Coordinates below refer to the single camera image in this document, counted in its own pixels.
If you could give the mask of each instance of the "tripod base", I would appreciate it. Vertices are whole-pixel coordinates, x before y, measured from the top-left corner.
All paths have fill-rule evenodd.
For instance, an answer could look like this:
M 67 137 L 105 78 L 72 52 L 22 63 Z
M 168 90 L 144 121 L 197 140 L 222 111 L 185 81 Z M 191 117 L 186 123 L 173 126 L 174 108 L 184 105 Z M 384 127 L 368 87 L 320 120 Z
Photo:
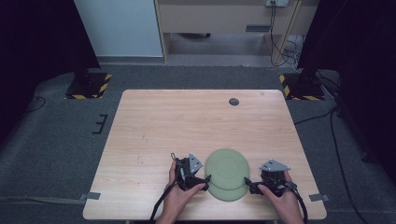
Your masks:
M 107 73 L 89 73 L 90 83 L 81 83 L 80 79 L 75 77 L 65 93 L 65 99 L 90 99 L 101 98 L 105 93 L 107 84 L 111 75 Z
M 323 100 L 324 93 L 317 78 L 299 82 L 298 73 L 287 73 L 279 77 L 287 100 Z

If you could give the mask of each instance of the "human hand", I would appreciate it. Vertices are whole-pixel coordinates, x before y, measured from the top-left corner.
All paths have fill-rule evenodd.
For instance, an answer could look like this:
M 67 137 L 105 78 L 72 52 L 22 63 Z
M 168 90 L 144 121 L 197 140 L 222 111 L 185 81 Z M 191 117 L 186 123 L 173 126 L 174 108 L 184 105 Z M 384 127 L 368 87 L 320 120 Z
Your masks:
M 289 172 L 285 171 L 286 181 L 291 181 Z M 264 185 L 259 185 L 259 189 L 270 200 L 271 204 L 276 210 L 277 215 L 286 224 L 300 224 L 304 223 L 303 217 L 300 213 L 298 200 L 293 192 L 285 189 L 281 197 L 276 197 L 275 194 Z
M 166 185 L 165 189 L 167 189 L 168 186 L 172 185 L 175 179 L 175 169 L 176 162 L 173 161 L 172 166 L 169 170 L 169 183 Z M 194 196 L 204 187 L 205 184 L 199 184 L 194 186 L 192 189 L 184 191 L 178 186 L 178 184 L 175 184 L 169 194 L 163 200 L 163 213 L 158 218 L 156 223 L 174 223 L 177 220 L 177 217 L 181 214 L 181 212 L 183 212 L 186 204 L 189 202 L 192 196 Z

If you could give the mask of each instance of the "power outlet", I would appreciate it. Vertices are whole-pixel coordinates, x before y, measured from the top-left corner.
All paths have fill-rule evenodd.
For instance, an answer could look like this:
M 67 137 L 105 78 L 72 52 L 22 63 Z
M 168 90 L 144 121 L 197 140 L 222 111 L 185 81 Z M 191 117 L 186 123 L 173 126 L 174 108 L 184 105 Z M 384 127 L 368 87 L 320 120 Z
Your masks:
M 288 5 L 289 0 L 266 0 L 265 5 L 268 7 L 273 7 L 274 3 L 277 7 L 286 7 Z

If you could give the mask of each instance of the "gray mat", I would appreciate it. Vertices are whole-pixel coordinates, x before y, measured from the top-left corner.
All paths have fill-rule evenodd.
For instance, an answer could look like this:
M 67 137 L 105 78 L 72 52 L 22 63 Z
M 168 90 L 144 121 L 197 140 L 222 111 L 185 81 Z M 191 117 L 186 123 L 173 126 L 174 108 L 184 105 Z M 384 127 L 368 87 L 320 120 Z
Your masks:
M 116 66 L 102 99 L 65 100 L 73 79 L 65 74 L 40 84 L 30 109 L 0 151 L 0 196 L 77 199 L 87 193 L 104 149 L 122 92 L 128 89 L 275 89 L 289 68 Z M 327 113 L 335 103 L 287 101 L 294 121 Z M 108 115 L 101 134 L 100 115 Z M 369 223 L 396 223 L 396 192 L 378 164 L 364 163 L 361 150 L 342 120 L 334 129 L 351 195 Z M 318 188 L 329 194 L 328 216 L 317 223 L 360 223 L 347 198 L 340 174 L 330 116 L 296 126 Z M 93 223 L 82 217 L 82 205 L 0 203 L 0 223 Z

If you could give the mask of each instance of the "round green plate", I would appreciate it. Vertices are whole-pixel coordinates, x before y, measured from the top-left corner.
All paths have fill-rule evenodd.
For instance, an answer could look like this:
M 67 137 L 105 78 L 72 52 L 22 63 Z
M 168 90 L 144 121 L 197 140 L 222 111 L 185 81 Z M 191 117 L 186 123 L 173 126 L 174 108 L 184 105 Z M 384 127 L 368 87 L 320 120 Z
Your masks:
M 248 185 L 243 185 L 238 189 L 220 189 L 211 182 L 209 182 L 208 185 L 208 191 L 213 197 L 227 203 L 239 200 L 248 192 Z
M 205 174 L 212 175 L 210 182 L 219 189 L 239 189 L 249 176 L 248 161 L 235 150 L 219 149 L 207 158 Z

